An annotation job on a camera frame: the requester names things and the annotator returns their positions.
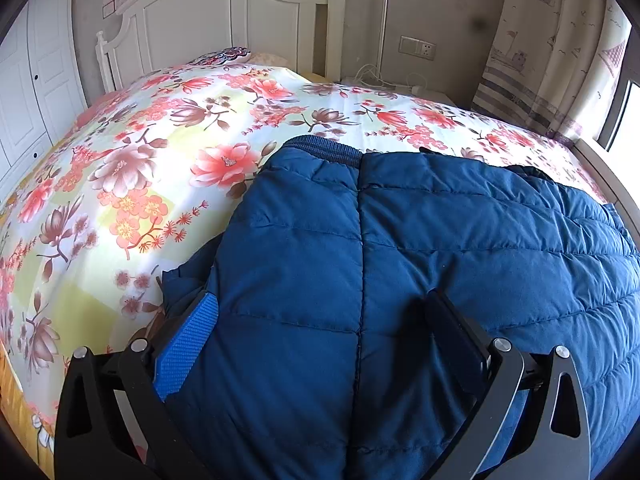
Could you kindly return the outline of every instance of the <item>curtain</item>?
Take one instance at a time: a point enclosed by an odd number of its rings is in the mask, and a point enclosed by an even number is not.
[[[505,0],[472,110],[567,145],[597,139],[630,32],[615,0]]]

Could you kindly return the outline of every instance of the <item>wardrobe door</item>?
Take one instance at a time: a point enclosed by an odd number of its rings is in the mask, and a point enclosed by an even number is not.
[[[47,132],[55,144],[86,109],[71,27],[71,0],[29,0],[29,58]]]
[[[9,164],[9,159],[6,158],[3,150],[0,150],[0,180],[7,174],[11,165]]]
[[[9,163],[18,160],[44,133],[31,83],[24,7],[0,44],[0,143]]]

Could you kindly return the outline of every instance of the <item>patterned pillow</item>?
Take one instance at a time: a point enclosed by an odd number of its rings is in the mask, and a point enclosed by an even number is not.
[[[244,46],[232,46],[224,48],[217,52],[211,52],[204,56],[197,57],[193,61],[188,62],[190,65],[213,65],[222,66],[227,63],[246,63],[251,57],[251,51]]]

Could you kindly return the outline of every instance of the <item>metal bolt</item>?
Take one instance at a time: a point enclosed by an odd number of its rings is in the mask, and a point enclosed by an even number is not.
[[[508,352],[511,350],[511,342],[503,337],[494,340],[494,348],[500,352]]]
[[[76,359],[82,359],[86,355],[86,346],[79,346],[74,350],[74,357]]]
[[[136,339],[133,343],[131,343],[131,349],[134,352],[142,352],[146,348],[146,339]]]
[[[562,359],[568,359],[571,355],[569,349],[566,346],[562,345],[556,346],[556,354],[558,354],[558,357],[561,357]]]

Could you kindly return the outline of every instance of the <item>blue puffer coat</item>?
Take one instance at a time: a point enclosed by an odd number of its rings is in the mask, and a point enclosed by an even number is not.
[[[424,321],[435,287],[523,351],[570,348],[599,472],[640,412],[639,253],[612,206],[535,171],[313,136],[275,153],[226,232],[164,276],[169,314],[203,286],[220,304],[166,401],[213,474],[421,478],[474,402]]]

